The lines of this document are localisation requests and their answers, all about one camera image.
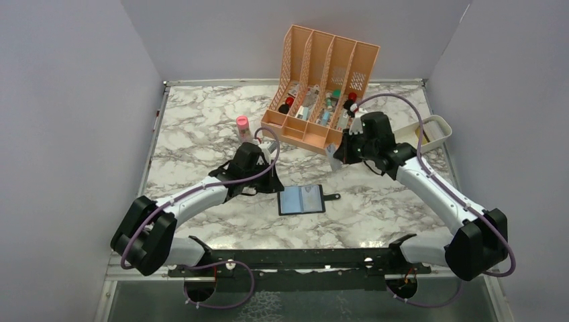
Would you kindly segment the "black leather card holder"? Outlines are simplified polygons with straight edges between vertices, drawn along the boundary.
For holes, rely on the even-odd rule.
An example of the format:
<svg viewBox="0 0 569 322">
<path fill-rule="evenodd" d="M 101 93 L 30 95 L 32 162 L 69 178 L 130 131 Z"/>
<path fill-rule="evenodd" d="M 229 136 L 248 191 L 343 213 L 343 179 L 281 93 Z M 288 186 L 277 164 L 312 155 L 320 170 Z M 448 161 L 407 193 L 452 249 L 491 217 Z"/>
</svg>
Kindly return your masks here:
<svg viewBox="0 0 569 322">
<path fill-rule="evenodd" d="M 285 186 L 284 190 L 277 194 L 278 214 L 287 216 L 324 213 L 326 202 L 340 199 L 339 193 L 326 195 L 321 184 Z"/>
</svg>

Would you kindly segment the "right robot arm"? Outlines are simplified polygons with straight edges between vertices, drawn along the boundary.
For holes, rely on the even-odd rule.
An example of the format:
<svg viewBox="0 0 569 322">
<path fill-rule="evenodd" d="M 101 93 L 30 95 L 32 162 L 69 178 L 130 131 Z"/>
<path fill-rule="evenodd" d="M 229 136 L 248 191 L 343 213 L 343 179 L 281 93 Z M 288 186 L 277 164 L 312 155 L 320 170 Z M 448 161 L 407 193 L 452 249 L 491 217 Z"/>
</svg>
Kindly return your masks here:
<svg viewBox="0 0 569 322">
<path fill-rule="evenodd" d="M 438 176 L 408 143 L 396 143 L 389 118 L 382 112 L 357 114 L 333 157 L 343 164 L 371 162 L 415 193 L 445 224 L 447 233 L 402 237 L 387 255 L 389 268 L 403 273 L 413 263 L 448 267 L 470 281 L 506 260 L 507 217 L 472 202 Z"/>
</svg>

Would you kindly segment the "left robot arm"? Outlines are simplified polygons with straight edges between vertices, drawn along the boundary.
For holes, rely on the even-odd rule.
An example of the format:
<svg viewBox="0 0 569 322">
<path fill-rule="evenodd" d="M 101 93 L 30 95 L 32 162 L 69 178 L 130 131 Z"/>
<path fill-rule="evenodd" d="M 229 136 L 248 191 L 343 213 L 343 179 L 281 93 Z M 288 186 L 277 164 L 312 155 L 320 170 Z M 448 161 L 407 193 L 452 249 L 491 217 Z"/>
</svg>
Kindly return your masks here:
<svg viewBox="0 0 569 322">
<path fill-rule="evenodd" d="M 194 275 L 208 272 L 208 246 L 196 237 L 179 238 L 174 233 L 196 215 L 222 205 L 251 188 L 272 194 L 284 187 L 276 173 L 278 142 L 259 145 L 246 142 L 234 157 L 212 170 L 201 182 L 169 197 L 136 198 L 110 241 L 121 256 L 124 269 L 136 269 L 144 276 L 163 266 L 186 266 Z"/>
</svg>

